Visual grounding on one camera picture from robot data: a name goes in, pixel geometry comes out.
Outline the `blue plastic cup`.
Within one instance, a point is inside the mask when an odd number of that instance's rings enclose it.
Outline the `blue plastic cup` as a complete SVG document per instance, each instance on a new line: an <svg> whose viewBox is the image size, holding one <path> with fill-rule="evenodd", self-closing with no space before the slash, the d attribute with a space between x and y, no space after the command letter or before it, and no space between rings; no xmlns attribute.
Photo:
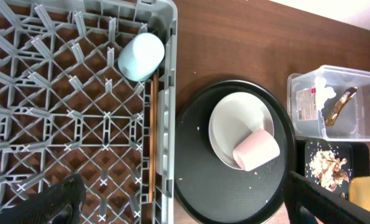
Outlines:
<svg viewBox="0 0 370 224"><path fill-rule="evenodd" d="M118 67L127 79L143 82L155 72L164 55L164 45L156 35L141 33L123 48Z"/></svg>

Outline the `wooden chopstick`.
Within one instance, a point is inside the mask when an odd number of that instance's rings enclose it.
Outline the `wooden chopstick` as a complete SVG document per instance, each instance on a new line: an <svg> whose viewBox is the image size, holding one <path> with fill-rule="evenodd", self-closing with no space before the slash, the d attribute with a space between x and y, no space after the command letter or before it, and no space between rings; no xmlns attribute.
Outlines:
<svg viewBox="0 0 370 224"><path fill-rule="evenodd" d="M156 157L157 157L157 99L158 99L158 75L155 73L153 76L153 90L152 90L152 106L153 106L153 131L154 131L154 152L153 152L153 158L154 158L154 169L153 169L153 192L155 192L155 186L156 186Z"/></svg>
<svg viewBox="0 0 370 224"><path fill-rule="evenodd" d="M154 81L150 83L150 171L149 171L149 178L150 178L150 187L149 187L149 202L152 203L154 199L154 189L155 189L155 143L154 143Z"/></svg>

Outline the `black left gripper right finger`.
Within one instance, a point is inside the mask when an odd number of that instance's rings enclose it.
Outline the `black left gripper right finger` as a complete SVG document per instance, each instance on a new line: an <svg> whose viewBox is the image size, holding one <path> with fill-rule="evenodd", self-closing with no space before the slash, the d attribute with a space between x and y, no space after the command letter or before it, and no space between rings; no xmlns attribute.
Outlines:
<svg viewBox="0 0 370 224"><path fill-rule="evenodd" d="M290 171L283 186L290 223L370 223L370 212Z"/></svg>

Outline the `white paper napkin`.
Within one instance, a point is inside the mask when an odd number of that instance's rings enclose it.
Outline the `white paper napkin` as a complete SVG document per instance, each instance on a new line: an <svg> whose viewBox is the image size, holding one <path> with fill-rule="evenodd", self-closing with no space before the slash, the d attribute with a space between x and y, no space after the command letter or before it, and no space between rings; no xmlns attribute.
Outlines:
<svg viewBox="0 0 370 224"><path fill-rule="evenodd" d="M324 104L328 99L336 96L334 89L330 86L326 87L326 79L323 77L316 77L315 79L315 102L318 111L324 108Z"/></svg>

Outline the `food scraps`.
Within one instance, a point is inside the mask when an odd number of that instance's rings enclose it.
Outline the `food scraps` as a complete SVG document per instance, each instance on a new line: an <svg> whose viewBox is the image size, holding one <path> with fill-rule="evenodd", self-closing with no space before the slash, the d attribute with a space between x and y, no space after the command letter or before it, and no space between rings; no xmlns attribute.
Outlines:
<svg viewBox="0 0 370 224"><path fill-rule="evenodd" d="M350 182L348 172L343 169L348 160L335 156L333 151L317 151L309 163L312 177L317 178L317 183L330 192L334 192L344 181Z"/></svg>

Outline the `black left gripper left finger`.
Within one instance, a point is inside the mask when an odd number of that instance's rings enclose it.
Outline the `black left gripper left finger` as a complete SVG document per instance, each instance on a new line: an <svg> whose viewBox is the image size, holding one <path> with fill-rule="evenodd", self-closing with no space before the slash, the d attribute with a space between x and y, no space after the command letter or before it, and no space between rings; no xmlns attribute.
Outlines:
<svg viewBox="0 0 370 224"><path fill-rule="evenodd" d="M86 188L80 174L73 174L28 200L0 213L0 224L78 224Z"/></svg>

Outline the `pink plastic cup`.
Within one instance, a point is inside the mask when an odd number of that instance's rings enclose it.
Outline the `pink plastic cup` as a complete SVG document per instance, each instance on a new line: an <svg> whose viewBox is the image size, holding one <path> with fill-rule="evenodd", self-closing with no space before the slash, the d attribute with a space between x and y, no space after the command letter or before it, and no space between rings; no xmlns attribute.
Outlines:
<svg viewBox="0 0 370 224"><path fill-rule="evenodd" d="M280 155L274 137L264 129L258 129L233 151L233 158L241 170L251 171Z"/></svg>

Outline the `yellow bowl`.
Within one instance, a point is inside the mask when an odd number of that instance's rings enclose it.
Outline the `yellow bowl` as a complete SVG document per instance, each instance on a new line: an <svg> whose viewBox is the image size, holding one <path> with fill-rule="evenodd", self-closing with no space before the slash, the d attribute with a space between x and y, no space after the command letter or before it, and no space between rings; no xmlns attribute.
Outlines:
<svg viewBox="0 0 370 224"><path fill-rule="evenodd" d="M357 177L350 182L349 201L370 212L370 176Z"/></svg>

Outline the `gold foil snack wrapper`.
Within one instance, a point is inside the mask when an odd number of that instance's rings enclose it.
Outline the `gold foil snack wrapper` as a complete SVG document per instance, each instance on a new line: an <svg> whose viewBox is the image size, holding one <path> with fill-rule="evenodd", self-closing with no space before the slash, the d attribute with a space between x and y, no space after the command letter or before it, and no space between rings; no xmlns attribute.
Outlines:
<svg viewBox="0 0 370 224"><path fill-rule="evenodd" d="M345 105L350 101L353 96L356 94L356 87L349 87L344 91L339 100L335 103L334 108L332 109L330 115L325 120L325 126L333 126Z"/></svg>

